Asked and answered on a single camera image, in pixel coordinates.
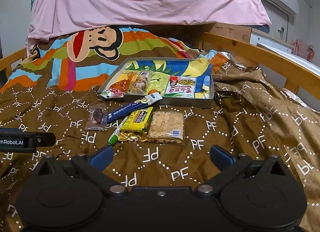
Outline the yellow snack bar packet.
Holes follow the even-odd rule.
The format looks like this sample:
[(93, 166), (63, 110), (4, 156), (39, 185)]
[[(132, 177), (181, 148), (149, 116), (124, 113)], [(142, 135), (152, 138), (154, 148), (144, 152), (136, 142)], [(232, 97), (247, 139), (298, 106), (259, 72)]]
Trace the yellow snack bar packet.
[(120, 127), (121, 142), (146, 142), (154, 107), (132, 112)]

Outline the clear packet rice cracker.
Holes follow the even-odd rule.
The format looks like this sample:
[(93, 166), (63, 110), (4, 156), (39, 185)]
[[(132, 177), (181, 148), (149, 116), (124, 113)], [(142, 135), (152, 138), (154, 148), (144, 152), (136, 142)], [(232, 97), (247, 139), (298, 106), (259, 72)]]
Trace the clear packet rice cracker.
[(183, 143), (184, 115), (177, 111), (156, 111), (149, 125), (149, 142), (154, 143)]

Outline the orange snack packet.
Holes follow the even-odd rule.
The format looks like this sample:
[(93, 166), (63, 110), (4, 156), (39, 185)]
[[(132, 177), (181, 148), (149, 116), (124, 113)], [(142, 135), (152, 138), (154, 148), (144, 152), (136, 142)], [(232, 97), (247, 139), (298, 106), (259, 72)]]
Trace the orange snack packet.
[(113, 83), (106, 91), (100, 93), (99, 97), (101, 99), (113, 99), (124, 97), (125, 93), (129, 90), (130, 84), (136, 80), (136, 77), (136, 72), (127, 73), (126, 79)]

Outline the green white tube snack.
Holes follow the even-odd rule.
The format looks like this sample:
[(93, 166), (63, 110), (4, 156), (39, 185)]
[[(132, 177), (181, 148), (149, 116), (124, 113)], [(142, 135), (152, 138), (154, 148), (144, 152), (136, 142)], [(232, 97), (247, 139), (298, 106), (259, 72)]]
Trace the green white tube snack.
[(119, 135), (121, 133), (121, 127), (123, 126), (123, 124), (127, 121), (128, 116), (126, 116), (121, 123), (118, 125), (118, 127), (115, 129), (115, 131), (112, 133), (112, 135), (109, 137), (108, 139), (108, 146), (114, 146), (119, 138)]

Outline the clear packet with dark snack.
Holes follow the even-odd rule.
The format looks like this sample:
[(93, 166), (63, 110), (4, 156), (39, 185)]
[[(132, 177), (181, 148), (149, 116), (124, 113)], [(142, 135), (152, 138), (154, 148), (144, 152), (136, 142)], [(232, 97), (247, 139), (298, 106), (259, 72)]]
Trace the clear packet with dark snack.
[(107, 110), (105, 103), (91, 105), (89, 107), (89, 118), (85, 130), (106, 130)]

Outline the brown monkey print duvet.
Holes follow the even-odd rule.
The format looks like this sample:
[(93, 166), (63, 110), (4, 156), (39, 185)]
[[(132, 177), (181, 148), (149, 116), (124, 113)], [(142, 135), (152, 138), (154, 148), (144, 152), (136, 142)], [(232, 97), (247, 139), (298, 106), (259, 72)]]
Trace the brown monkey print duvet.
[(53, 132), (53, 146), (27, 153), (1, 153), (1, 231), (20, 231), (15, 199), (40, 160), (51, 153), (67, 160), (104, 146), (119, 125), (85, 130), (98, 89), (125, 59), (204, 56), (212, 64), (215, 97), (208, 109), (162, 106), (184, 115), (185, 141), (120, 142), (105, 170), (128, 188), (135, 185), (196, 186), (218, 173), (209, 161), (217, 143), (255, 159), (280, 154), (304, 188), (308, 207), (302, 226), (319, 231), (319, 111), (273, 85), (261, 69), (238, 58), (192, 48), (173, 38), (133, 27), (101, 27), (38, 43), (39, 58), (17, 67), (1, 88), (1, 126)]

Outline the blue long snack stick packet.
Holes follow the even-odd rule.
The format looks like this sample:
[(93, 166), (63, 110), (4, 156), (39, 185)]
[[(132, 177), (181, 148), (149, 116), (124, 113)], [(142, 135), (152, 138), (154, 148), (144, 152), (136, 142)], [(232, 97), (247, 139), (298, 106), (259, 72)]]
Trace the blue long snack stick packet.
[(102, 123), (106, 124), (106, 123), (112, 122), (114, 120), (117, 120), (119, 118), (128, 116), (132, 112), (134, 112), (136, 110), (143, 109), (143, 108), (147, 108), (150, 105), (156, 103), (157, 101), (160, 101), (161, 99), (163, 99), (163, 97), (158, 92), (147, 95), (147, 96), (145, 96), (141, 99), (138, 99), (132, 103), (129, 103), (123, 107), (120, 107), (116, 110), (105, 113)]

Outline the metal tray with colourful cloth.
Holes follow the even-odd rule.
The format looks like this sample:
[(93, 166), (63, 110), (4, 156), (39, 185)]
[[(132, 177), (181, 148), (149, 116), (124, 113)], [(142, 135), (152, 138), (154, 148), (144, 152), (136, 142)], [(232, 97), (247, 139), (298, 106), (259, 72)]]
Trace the metal tray with colourful cloth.
[[(127, 73), (139, 73), (139, 71), (146, 70), (153, 72), (146, 95), (158, 92), (163, 97), (160, 101), (163, 105), (208, 109), (212, 106), (214, 100), (212, 69), (212, 64), (204, 56), (200, 56), (197, 59), (160, 57), (125, 59), (100, 87), (98, 96), (113, 83), (126, 79)], [(194, 98), (165, 97), (164, 92), (170, 76), (196, 78)], [(146, 95), (131, 95), (126, 92), (124, 97), (113, 99), (121, 102), (132, 102)]]

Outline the white green snack bag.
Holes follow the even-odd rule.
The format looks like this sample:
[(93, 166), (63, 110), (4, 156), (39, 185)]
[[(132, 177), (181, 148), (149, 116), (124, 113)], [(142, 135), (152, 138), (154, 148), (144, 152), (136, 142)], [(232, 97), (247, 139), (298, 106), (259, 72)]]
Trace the white green snack bag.
[(170, 76), (164, 92), (165, 97), (194, 98), (196, 78)]

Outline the clear packet with nuts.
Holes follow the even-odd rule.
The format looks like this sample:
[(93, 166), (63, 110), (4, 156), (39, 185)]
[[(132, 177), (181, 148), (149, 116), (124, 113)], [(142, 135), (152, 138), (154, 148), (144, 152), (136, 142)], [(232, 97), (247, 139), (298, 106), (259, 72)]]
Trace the clear packet with nuts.
[(152, 71), (139, 71), (130, 81), (127, 93), (131, 95), (146, 95), (152, 75)]

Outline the white chest beside bed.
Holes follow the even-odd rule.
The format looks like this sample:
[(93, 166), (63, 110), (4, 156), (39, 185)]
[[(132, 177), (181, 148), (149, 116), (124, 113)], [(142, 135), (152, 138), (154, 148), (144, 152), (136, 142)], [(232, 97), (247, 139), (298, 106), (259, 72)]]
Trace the white chest beside bed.
[(297, 55), (293, 55), (291, 52), (293, 48), (289, 46), (289, 44), (282, 42), (280, 40), (274, 39), (267, 33), (261, 32), (260, 30), (252, 28), (250, 41), (251, 45), (261, 47), (263, 49), (267, 49), (268, 51), (275, 52), (278, 55), (281, 55), (288, 60), (297, 63), (298, 65), (302, 66), (310, 70), (311, 72), (319, 75), (319, 67), (311, 62), (308, 62), (306, 59), (299, 57)]

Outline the pink bed sheet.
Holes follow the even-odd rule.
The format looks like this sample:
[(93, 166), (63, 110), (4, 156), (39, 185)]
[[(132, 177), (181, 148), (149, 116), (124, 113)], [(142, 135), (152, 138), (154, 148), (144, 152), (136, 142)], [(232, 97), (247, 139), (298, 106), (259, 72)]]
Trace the pink bed sheet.
[(26, 46), (105, 25), (270, 25), (261, 0), (35, 0)]

